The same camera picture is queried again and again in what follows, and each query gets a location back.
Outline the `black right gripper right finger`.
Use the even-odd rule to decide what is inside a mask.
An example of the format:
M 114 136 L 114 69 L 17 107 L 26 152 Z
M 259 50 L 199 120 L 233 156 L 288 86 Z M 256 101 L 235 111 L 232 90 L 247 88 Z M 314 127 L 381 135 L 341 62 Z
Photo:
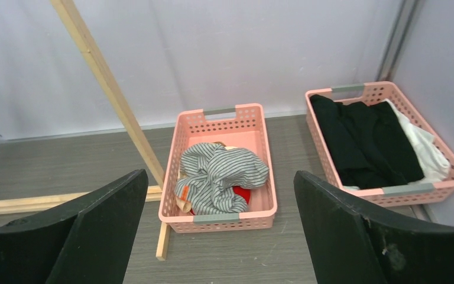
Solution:
M 454 227 L 408 217 L 299 170 L 293 180 L 319 283 L 454 283 Z

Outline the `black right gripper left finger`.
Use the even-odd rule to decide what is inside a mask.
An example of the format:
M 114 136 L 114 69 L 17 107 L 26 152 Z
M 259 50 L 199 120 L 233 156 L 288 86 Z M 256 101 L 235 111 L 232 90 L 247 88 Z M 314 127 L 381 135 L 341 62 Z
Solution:
M 135 170 L 0 226 L 0 283 L 122 283 L 147 189 Z

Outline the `red underwear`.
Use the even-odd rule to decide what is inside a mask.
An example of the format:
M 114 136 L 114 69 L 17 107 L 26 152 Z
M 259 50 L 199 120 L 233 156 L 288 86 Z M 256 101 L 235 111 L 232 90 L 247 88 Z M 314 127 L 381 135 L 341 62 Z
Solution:
M 190 202 L 190 213 L 192 215 L 212 215 L 246 212 L 251 199 L 251 190 L 233 186 L 231 193 L 227 195 L 227 201 L 231 202 L 229 205 L 224 205 L 224 201 L 221 200 L 220 206 L 216 206 L 211 195 L 211 189 L 203 189 L 199 193 L 195 193 Z

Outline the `grey striped boxer underwear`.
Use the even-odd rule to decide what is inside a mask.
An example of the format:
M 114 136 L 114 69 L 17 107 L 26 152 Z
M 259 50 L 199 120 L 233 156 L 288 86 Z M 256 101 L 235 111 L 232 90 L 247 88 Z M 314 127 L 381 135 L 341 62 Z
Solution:
M 254 152 L 245 148 L 227 150 L 216 143 L 198 143 L 181 155 L 180 170 L 187 177 L 177 180 L 174 197 L 189 202 L 203 189 L 212 190 L 212 201 L 229 205 L 227 195 L 233 186 L 254 190 L 264 186 L 270 168 Z

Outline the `beige underwear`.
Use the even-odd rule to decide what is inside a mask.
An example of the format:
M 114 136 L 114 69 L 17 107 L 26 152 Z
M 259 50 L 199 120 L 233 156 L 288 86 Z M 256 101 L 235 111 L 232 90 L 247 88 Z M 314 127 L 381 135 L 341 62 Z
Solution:
M 220 145 L 224 146 L 227 150 L 236 149 L 235 146 L 226 146 L 221 141 L 217 141 L 216 144 L 220 144 Z M 177 173 L 178 180 L 186 178 L 186 177 L 187 177 L 187 175 L 184 172 L 182 172 L 181 170 L 178 171 L 178 173 Z M 240 186 L 233 186 L 232 190 L 233 190 L 234 194 L 242 197 L 246 201 L 246 203 L 250 202 L 250 199 L 251 199 L 250 190 L 244 189 Z M 190 213 L 191 215 L 195 215 L 195 213 L 192 210 L 192 204 L 189 201 L 176 196 L 176 204 L 180 208 L 181 212 Z

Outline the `pink basket with clothes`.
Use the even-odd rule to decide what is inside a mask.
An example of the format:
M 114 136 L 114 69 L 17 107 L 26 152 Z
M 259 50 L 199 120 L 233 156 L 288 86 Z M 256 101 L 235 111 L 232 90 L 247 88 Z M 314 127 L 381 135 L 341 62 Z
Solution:
M 441 182 L 422 183 L 419 185 L 390 186 L 385 188 L 358 190 L 350 190 L 344 187 L 325 143 L 325 139 L 314 113 L 314 108 L 310 103 L 310 97 L 313 95 L 321 95 L 332 99 L 333 101 L 337 101 L 337 94 L 342 92 L 360 92 L 359 96 L 342 99 L 341 102 L 345 105 L 355 102 L 373 105 L 381 102 L 383 99 L 389 99 L 396 109 L 403 113 L 412 124 L 434 135 L 434 146 L 442 152 L 445 159 L 450 163 L 449 176 Z M 305 98 L 307 103 L 306 122 L 319 154 L 323 170 L 325 171 L 326 179 L 333 186 L 383 207 L 442 202 L 454 193 L 454 153 L 394 83 L 388 81 L 369 82 L 314 89 L 307 91 Z

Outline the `black folded garment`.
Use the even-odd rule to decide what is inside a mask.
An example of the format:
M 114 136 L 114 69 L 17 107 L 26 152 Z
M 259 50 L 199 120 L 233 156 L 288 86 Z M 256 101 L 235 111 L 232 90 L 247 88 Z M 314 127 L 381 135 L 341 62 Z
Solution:
M 371 189 L 424 178 L 416 152 L 387 101 L 345 105 L 321 95 L 309 101 L 343 185 Z

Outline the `white cloth in basket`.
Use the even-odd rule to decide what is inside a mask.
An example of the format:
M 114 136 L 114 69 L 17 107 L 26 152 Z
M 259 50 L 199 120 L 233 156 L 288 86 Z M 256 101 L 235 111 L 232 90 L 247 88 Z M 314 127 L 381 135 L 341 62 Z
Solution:
M 411 182 L 407 185 L 438 182 L 445 179 L 449 174 L 450 163 L 445 159 L 442 152 L 434 146 L 434 136 L 427 131 L 414 126 L 404 114 L 396 109 L 389 99 L 385 99 L 383 102 L 384 101 L 387 101 L 393 108 L 403 131 L 416 152 L 416 156 L 424 173 L 424 178 L 422 180 Z M 360 189 L 356 186 L 345 187 L 350 190 Z

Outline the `empty pink plastic basket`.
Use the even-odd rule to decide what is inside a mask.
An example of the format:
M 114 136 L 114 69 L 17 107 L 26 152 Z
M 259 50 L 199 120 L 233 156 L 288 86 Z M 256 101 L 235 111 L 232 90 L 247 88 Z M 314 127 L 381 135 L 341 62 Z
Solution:
M 213 142 L 251 150 L 270 169 L 266 184 L 251 194 L 247 212 L 196 215 L 182 212 L 176 204 L 173 189 L 179 179 L 181 155 L 197 143 Z M 177 117 L 173 133 L 158 216 L 177 233 L 270 228 L 278 209 L 272 167 L 260 104 L 242 104 L 216 111 L 184 111 Z

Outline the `wooden clothes rack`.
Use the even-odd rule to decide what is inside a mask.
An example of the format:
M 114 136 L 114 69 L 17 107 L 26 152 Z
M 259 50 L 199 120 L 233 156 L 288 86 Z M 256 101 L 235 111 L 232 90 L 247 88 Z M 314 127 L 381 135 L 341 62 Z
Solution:
M 5 140 L 65 134 L 106 116 L 99 88 L 157 185 L 165 172 L 85 19 L 73 1 L 0 1 L 0 135 Z

